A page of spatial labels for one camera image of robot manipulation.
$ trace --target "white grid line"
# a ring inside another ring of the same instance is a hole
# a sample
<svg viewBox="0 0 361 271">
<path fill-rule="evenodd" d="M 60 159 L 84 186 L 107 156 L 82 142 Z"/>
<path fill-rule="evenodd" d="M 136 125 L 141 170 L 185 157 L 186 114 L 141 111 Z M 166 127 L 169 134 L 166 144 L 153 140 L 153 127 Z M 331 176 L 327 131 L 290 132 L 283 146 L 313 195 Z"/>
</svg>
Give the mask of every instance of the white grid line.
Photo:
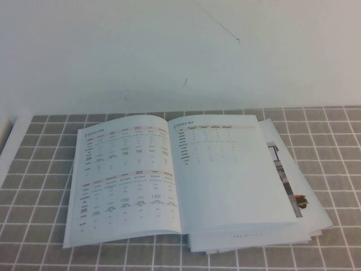
<svg viewBox="0 0 361 271">
<path fill-rule="evenodd" d="M 68 183 L 69 183 L 69 180 L 70 180 L 71 175 L 72 175 L 72 170 L 71 170 L 70 173 L 69 173 L 69 176 L 68 176 L 68 179 L 67 179 L 67 184 L 66 184 L 65 187 L 68 186 Z M 63 200 L 64 200 L 64 196 L 65 196 L 66 191 L 67 191 L 67 190 L 64 189 L 63 195 L 61 196 L 61 200 L 60 200 L 60 203 L 59 203 L 59 205 L 58 205 L 58 211 L 56 212 L 56 216 L 55 216 L 55 221 L 58 219 L 59 212 L 60 212 L 60 207 L 61 207 L 61 204 L 62 204 L 62 202 L 63 202 Z M 40 270 L 41 270 L 41 268 L 42 268 L 42 266 L 43 266 L 43 264 L 44 264 L 45 256 L 46 256 L 46 253 L 47 253 L 47 249 L 49 248 L 49 244 L 51 243 L 51 237 L 52 237 L 52 234 L 54 233 L 55 225 L 56 225 L 55 223 L 53 223 L 53 225 L 52 225 L 52 228 L 51 228 L 51 231 L 50 231 L 50 235 L 49 235 L 49 238 L 48 238 L 48 241 L 47 241 L 47 244 L 46 244 L 45 252 L 44 252 L 44 255 L 43 255 L 43 259 L 42 259 L 42 261 L 41 261 Z"/>
<path fill-rule="evenodd" d="M 321 249 L 321 246 L 320 246 L 320 240 L 318 240 L 318 236 L 316 236 L 315 238 L 316 238 L 316 241 L 317 241 L 318 250 L 319 250 L 320 255 L 321 255 L 321 261 L 322 261 L 322 264 L 323 264 L 323 268 L 326 271 L 326 263 L 325 263 L 325 259 L 323 257 L 322 249 Z"/>
<path fill-rule="evenodd" d="M 237 264 L 237 270 L 239 270 L 238 250 L 235 250 L 235 254 L 236 254 L 236 264 Z"/>
<path fill-rule="evenodd" d="M 266 247 L 262 247 L 262 249 L 263 249 L 263 257 L 265 258 L 266 271 L 268 271 L 269 267 L 268 267 L 268 261 L 267 261 L 267 256 L 266 256 Z"/>
<path fill-rule="evenodd" d="M 125 271 L 126 259 L 128 258 L 128 248 L 129 248 L 129 238 L 128 238 L 127 241 L 126 241 L 126 249 L 125 249 L 125 258 L 124 258 L 123 271 Z"/>
<path fill-rule="evenodd" d="M 153 237 L 153 256 L 152 256 L 152 271 L 154 270 L 154 260 L 155 260 L 155 254 L 156 254 L 156 235 Z"/>
<path fill-rule="evenodd" d="M 11 265 L 9 263 L 0 263 L 1 265 Z M 39 266 L 39 264 L 21 264 L 18 263 L 16 264 L 17 266 L 24 266 L 24 265 L 29 265 L 29 266 Z M 67 264 L 44 264 L 44 266 L 68 266 Z M 72 264 L 72 266 L 79 266 L 79 267 L 94 267 L 95 265 L 91 265 L 91 264 Z M 101 267 L 124 267 L 123 265 L 111 265 L 111 264 L 102 264 L 100 265 Z M 151 267 L 151 265 L 128 265 L 129 267 Z M 180 268 L 179 265 L 154 265 L 154 267 L 158 268 Z M 207 266 L 199 266 L 199 265 L 188 265 L 188 266 L 183 266 L 185 268 L 199 268 L 199 269 L 208 269 Z M 211 268 L 215 268 L 215 269 L 234 269 L 237 270 L 236 266 L 211 266 Z M 241 266 L 239 269 L 255 269 L 255 270 L 260 270 L 263 269 L 264 266 L 258 266 L 258 267 L 254 267 L 254 266 Z M 292 267 L 269 267 L 269 270 L 294 270 L 294 268 Z M 299 270 L 315 270 L 315 269 L 323 269 L 322 266 L 320 267 L 302 267 L 302 268 L 298 268 Z M 350 270 L 350 268 L 338 268 L 338 267 L 327 267 L 327 269 L 329 270 Z"/>
</svg>

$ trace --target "white object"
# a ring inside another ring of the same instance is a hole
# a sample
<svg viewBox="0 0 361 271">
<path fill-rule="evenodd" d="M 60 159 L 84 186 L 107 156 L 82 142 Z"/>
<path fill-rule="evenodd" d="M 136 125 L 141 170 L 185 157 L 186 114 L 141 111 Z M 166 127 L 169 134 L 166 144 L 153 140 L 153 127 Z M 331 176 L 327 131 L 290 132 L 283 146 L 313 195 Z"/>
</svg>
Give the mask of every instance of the white object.
<svg viewBox="0 0 361 271">
<path fill-rule="evenodd" d="M 191 251 L 214 253 L 217 250 L 225 252 L 249 246 L 307 242 L 310 236 L 321 235 L 321 230 L 333 226 L 309 183 L 293 161 L 272 121 L 269 119 L 260 121 L 259 125 L 268 145 L 277 146 L 278 151 L 273 153 L 274 160 L 280 160 L 294 195 L 305 195 L 309 202 L 308 207 L 300 211 L 302 217 L 298 217 L 294 225 L 256 230 L 240 228 L 218 234 L 190 234 Z"/>
<path fill-rule="evenodd" d="M 140 115 L 78 131 L 64 247 L 294 222 L 255 116 Z"/>
</svg>

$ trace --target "booklet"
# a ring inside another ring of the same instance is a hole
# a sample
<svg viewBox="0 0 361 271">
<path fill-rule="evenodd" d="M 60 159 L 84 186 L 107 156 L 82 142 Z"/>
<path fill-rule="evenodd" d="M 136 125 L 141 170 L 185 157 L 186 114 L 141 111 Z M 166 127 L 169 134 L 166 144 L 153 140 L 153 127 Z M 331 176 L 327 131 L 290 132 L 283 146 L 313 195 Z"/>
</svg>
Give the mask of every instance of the booklet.
<svg viewBox="0 0 361 271">
<path fill-rule="evenodd" d="M 64 247 L 295 222 L 255 116 L 138 115 L 78 131 Z"/>
<path fill-rule="evenodd" d="M 268 149 L 274 161 L 289 203 L 297 218 L 292 225 L 263 226 L 262 229 L 224 231 L 222 233 L 195 233 L 189 235 L 191 251 L 207 253 L 226 252 L 250 246 L 284 243 L 302 243 L 311 236 L 320 235 L 322 229 L 333 226 L 312 188 L 292 159 L 271 120 L 259 122 Z M 268 205 L 272 208 L 272 199 Z"/>
</svg>

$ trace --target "stack of papers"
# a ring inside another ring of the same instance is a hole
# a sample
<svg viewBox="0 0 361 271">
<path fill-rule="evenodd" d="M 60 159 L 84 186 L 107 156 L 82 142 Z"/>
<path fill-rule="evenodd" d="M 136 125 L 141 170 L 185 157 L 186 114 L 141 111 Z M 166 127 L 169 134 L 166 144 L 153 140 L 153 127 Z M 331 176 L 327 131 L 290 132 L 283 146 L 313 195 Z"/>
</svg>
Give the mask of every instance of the stack of papers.
<svg viewBox="0 0 361 271">
<path fill-rule="evenodd" d="M 333 226 L 318 198 L 294 162 L 271 120 L 260 121 L 268 149 L 274 160 L 296 222 L 286 225 L 251 225 L 217 233 L 188 235 L 193 252 L 221 253 L 246 247 L 287 243 L 307 243 L 312 236 Z M 272 208 L 272 199 L 264 208 Z"/>
</svg>

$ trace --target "white wall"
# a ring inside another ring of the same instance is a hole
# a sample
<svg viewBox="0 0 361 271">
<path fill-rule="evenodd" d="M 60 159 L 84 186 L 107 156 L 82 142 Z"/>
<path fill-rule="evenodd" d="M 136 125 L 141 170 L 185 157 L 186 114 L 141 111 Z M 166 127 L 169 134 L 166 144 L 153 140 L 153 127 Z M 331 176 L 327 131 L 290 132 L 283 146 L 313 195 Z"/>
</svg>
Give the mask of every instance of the white wall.
<svg viewBox="0 0 361 271">
<path fill-rule="evenodd" d="M 360 0 L 4 0 L 0 113 L 361 104 L 360 10 Z"/>
</svg>

